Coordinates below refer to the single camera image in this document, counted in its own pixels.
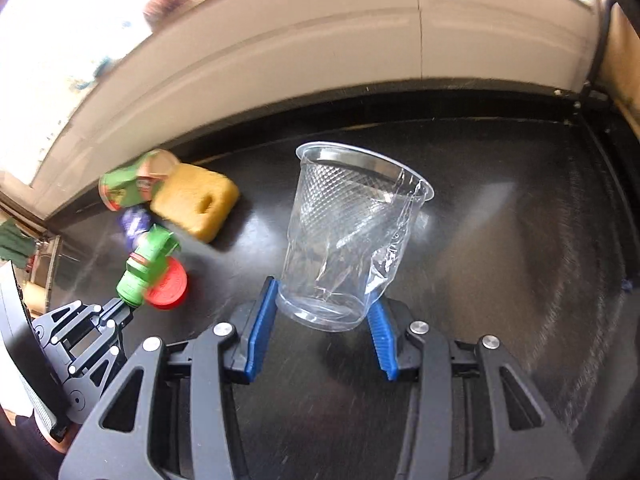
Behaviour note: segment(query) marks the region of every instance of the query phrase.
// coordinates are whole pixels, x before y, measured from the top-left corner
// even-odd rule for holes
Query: blue gripper pad
[[[386,372],[386,378],[395,381],[400,373],[398,354],[396,352],[396,338],[389,319],[389,312],[381,300],[371,305],[367,314],[369,330],[376,348],[380,369]]]
[[[248,355],[244,374],[252,383],[262,369],[262,362],[267,353],[269,337],[276,317],[276,295],[278,293],[277,280],[271,280],[269,288],[264,295],[258,316],[255,319],[254,328],[249,336]]]

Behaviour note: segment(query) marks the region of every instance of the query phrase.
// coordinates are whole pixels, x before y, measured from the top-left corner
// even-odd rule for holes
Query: green cloth
[[[22,234],[12,218],[0,225],[1,260],[11,260],[16,267],[24,269],[35,249],[36,240]]]

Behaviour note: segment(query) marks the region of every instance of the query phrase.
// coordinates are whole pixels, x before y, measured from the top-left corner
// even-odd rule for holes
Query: purple object
[[[120,225],[124,230],[127,249],[134,251],[138,246],[140,235],[149,231],[153,222],[146,209],[136,205],[125,209],[120,217]]]

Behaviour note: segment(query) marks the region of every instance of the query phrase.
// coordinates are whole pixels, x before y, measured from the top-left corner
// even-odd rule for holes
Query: black countertop
[[[596,471],[619,444],[616,428],[638,411],[640,304],[623,290],[614,187],[583,137],[553,121],[421,120],[220,156],[206,168],[229,176],[242,197],[213,243],[177,230],[188,299],[170,312],[142,306],[125,330],[127,354],[151,335],[167,343],[193,337],[255,299],[264,278],[282,270],[296,146],[355,144],[404,162],[435,190],[387,295],[452,338],[497,335]],[[62,234],[90,249],[80,264],[61,260],[52,305],[105,303],[127,257],[118,215],[104,210]],[[252,478],[392,478],[408,393],[379,370],[366,324],[329,334],[277,316],[261,375],[235,387]]]

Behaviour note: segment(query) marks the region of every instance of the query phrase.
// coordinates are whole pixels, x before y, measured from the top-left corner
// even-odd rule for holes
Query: green plastic object
[[[145,292],[166,272],[169,256],[179,247],[174,234],[159,225],[141,237],[135,252],[129,255],[127,270],[116,286],[118,295],[131,306],[140,306]]]

